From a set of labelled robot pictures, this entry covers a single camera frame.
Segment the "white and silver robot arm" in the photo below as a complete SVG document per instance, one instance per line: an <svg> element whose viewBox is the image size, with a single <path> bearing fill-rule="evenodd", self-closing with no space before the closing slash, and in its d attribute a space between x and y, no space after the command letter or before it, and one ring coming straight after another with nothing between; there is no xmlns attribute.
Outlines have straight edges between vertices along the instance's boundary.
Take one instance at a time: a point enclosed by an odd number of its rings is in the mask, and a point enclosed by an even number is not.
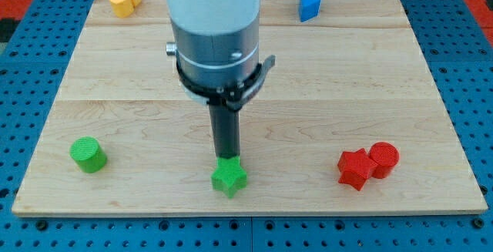
<svg viewBox="0 0 493 252"><path fill-rule="evenodd" d="M202 103L239 99L259 65L260 0L167 0L184 89Z"/></svg>

